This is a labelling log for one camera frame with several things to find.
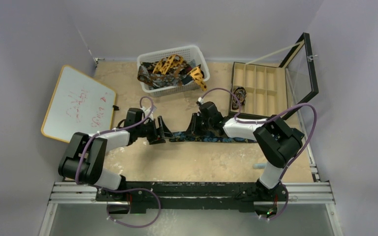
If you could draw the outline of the navy blue shell pattern tie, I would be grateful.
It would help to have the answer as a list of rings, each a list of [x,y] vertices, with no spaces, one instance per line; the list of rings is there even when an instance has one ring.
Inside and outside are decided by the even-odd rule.
[[[207,132],[204,136],[187,135],[184,132],[174,132],[169,142],[204,142],[204,143],[257,143],[255,140],[244,138],[229,138],[214,136],[212,132]]]

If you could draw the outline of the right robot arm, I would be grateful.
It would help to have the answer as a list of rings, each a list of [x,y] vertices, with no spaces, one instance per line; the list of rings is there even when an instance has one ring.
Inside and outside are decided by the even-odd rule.
[[[213,102],[199,106],[199,112],[192,114],[190,125],[184,132],[191,138],[239,138],[256,141],[267,160],[263,174],[257,180],[257,195],[268,200],[276,193],[282,175],[291,161],[303,147],[304,134],[291,128],[277,115],[269,119],[238,119],[223,116]]]

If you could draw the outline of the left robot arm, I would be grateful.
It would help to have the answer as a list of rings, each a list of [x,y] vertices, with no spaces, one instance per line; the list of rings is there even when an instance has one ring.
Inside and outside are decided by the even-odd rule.
[[[104,160],[110,151],[130,146],[138,138],[146,138],[151,145],[173,138],[162,117],[154,119],[151,112],[146,108],[130,108],[123,127],[95,134],[74,133],[61,158],[59,175],[108,189],[114,201],[123,200],[127,195],[126,186],[121,184],[123,177],[104,168]]]

